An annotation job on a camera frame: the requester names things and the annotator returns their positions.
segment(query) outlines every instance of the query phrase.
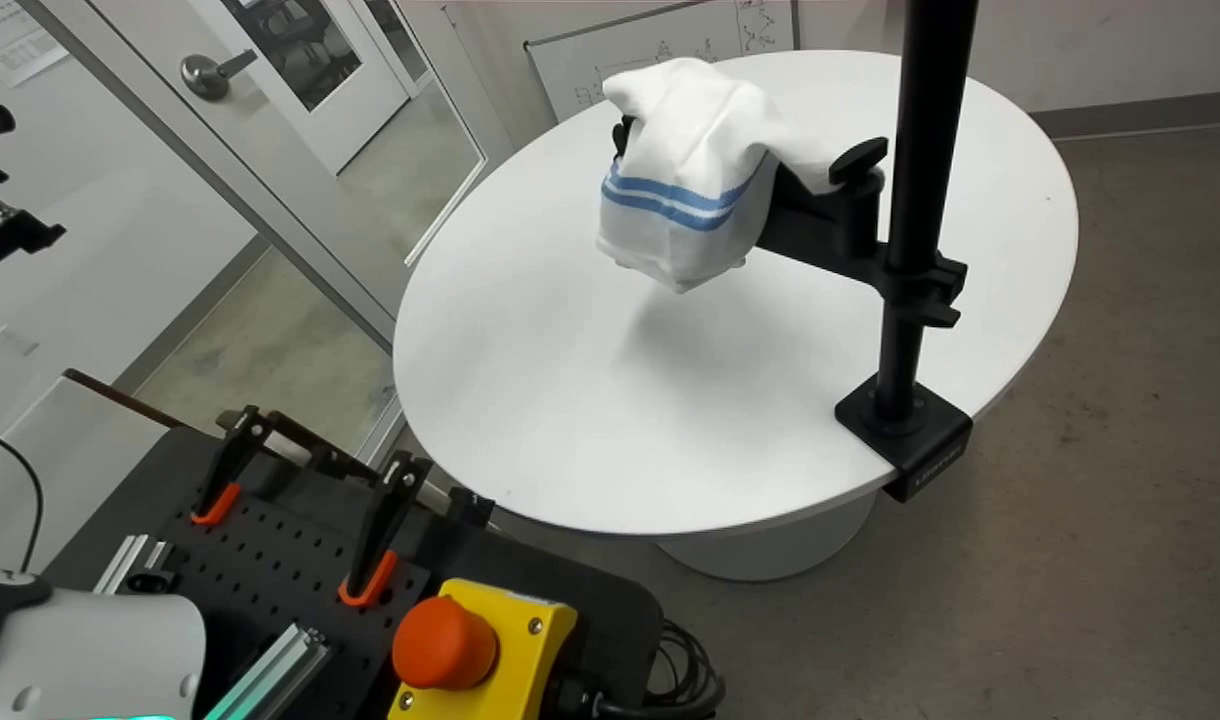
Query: white towel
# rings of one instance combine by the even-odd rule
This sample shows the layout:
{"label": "white towel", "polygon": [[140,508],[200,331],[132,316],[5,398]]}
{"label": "white towel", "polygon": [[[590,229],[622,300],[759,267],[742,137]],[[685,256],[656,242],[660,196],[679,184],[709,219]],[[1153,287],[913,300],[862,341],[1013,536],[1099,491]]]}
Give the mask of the white towel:
{"label": "white towel", "polygon": [[603,81],[633,116],[601,199],[601,248],[685,290],[744,263],[759,240],[778,160],[808,191],[829,191],[820,133],[779,121],[771,101],[720,66],[679,55]]}

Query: white round table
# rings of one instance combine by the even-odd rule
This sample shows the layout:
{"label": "white round table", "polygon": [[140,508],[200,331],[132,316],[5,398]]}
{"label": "white round table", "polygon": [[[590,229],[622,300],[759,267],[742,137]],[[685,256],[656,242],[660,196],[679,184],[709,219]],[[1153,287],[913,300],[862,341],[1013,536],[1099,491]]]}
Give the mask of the white round table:
{"label": "white round table", "polygon": [[[832,148],[897,137],[897,55],[720,66]],[[733,580],[805,573],[853,538],[894,473],[832,415],[878,371],[884,304],[771,252],[685,297],[614,263],[597,232],[616,121],[597,105],[545,133],[441,229],[392,347],[408,422],[447,475],[518,516],[652,536]],[[1046,341],[1076,232],[1051,139],[968,81],[939,237],[968,263],[964,320],[930,326],[921,382],[985,413]]]}

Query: door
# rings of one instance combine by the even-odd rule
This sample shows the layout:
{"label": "door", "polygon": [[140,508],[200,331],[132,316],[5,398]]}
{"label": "door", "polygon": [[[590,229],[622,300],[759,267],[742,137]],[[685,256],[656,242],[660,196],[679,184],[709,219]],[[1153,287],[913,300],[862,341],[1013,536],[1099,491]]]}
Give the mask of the door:
{"label": "door", "polygon": [[[32,17],[39,17],[39,22],[56,30],[56,41],[66,41],[107,86],[147,116],[193,169],[244,208],[268,240],[286,242],[287,256],[380,341],[392,341],[408,267],[429,248],[437,224],[500,154],[514,151],[492,105],[480,101],[473,62],[451,44],[451,19],[433,2],[413,2],[404,13],[387,0],[392,17],[383,19],[378,19],[372,2],[359,0],[320,2],[334,19],[366,13],[356,22],[339,22],[351,49],[408,34],[433,77],[404,108],[398,108],[392,121],[383,121],[378,137],[359,139],[339,171],[305,139],[292,113],[286,113],[286,94],[271,101],[268,86],[280,83],[286,93],[287,81],[271,81],[277,73],[271,59],[266,59],[266,49],[244,28],[227,28],[240,19],[225,19],[231,17],[227,9],[256,0],[19,2],[32,9]],[[196,93],[187,73],[187,59],[196,55],[217,66],[225,81],[219,93]],[[380,66],[383,86],[398,86],[387,94],[402,94],[404,73],[392,55],[402,55],[402,49],[378,51],[378,59],[356,51],[359,66]],[[356,101],[366,93],[383,94],[380,86],[338,83],[326,101]]]}
{"label": "door", "polygon": [[347,0],[187,0],[329,171],[408,101]]}
{"label": "door", "polygon": [[[366,413],[346,413],[347,418],[329,436],[359,436],[351,449],[359,456],[380,456],[380,449],[387,449],[402,428],[402,402],[387,377],[387,341],[408,271],[437,237],[441,219],[464,199],[464,191],[514,151],[509,133],[500,129],[470,55],[462,51],[451,17],[441,13],[441,2],[417,0],[402,9],[387,0],[392,13],[383,19],[368,17],[356,22],[372,44],[413,41],[404,49],[383,49],[380,59],[356,55],[359,62],[383,66],[387,81],[413,81],[404,66],[413,49],[429,81],[413,83],[404,108],[398,108],[392,121],[359,139],[359,148],[338,171],[305,139],[286,105],[268,94],[268,83],[253,81],[256,62],[268,73],[268,59],[259,55],[266,49],[244,49],[231,34],[219,34],[193,0],[19,2],[86,66],[92,66],[92,77],[113,86],[187,169],[196,169],[266,242],[271,242],[271,256],[240,271],[240,282],[219,300],[219,307],[240,307],[247,320],[235,316],[217,331],[205,322],[183,331],[193,347],[172,355],[182,355],[183,371],[193,377],[147,377],[140,395],[175,413],[193,406],[183,415],[210,415],[213,402],[240,402],[240,395],[266,395],[268,402],[292,406],[287,398],[300,395],[298,386],[309,378],[329,382],[334,371],[338,382],[359,378],[351,386],[351,406],[366,402],[368,428],[347,422]],[[217,93],[196,93],[196,83],[187,83],[193,77],[183,62],[193,55],[205,55],[210,66],[225,66],[217,73]],[[309,287],[300,287],[292,271],[320,287],[320,304],[305,300]],[[247,290],[244,277],[266,277],[266,282],[286,287],[286,304],[271,290]],[[320,326],[338,326],[329,310],[346,310],[359,331],[368,331],[378,341],[372,350],[383,360],[372,360],[359,343],[347,341],[320,341]],[[225,393],[225,382],[213,378],[213,350],[231,347],[225,337],[227,326],[235,331],[240,347],[253,347],[240,326],[266,322],[292,331],[298,343],[287,347],[277,341],[259,350],[247,350],[247,364],[227,382],[231,393]],[[256,371],[268,360],[298,364],[298,355],[305,360],[309,378],[300,378],[300,371],[286,371],[280,378]],[[320,402],[300,395],[300,406],[309,406],[305,415],[317,418],[320,413],[334,413],[334,402],[338,398]]]}

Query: red button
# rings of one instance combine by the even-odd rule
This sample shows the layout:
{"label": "red button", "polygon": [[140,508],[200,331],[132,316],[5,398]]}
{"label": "red button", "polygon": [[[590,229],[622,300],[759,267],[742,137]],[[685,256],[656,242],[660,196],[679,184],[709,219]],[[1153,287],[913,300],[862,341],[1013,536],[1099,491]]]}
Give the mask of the red button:
{"label": "red button", "polygon": [[492,624],[451,596],[420,598],[392,637],[398,676],[413,688],[476,688],[500,655]]}

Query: orange clamp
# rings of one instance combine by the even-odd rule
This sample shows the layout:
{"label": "orange clamp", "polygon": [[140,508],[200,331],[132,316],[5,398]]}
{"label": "orange clamp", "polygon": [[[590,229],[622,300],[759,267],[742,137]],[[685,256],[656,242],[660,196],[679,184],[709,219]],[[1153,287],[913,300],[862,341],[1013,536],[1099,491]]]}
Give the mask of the orange clamp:
{"label": "orange clamp", "polygon": [[366,591],[347,591],[347,580],[338,584],[338,598],[351,613],[372,609],[380,598],[380,591],[392,584],[402,567],[398,552],[383,552],[366,584]]}
{"label": "orange clamp", "polygon": [[225,525],[231,516],[231,508],[240,504],[240,494],[244,494],[240,479],[225,483],[205,510],[193,510],[193,525],[205,530]]}

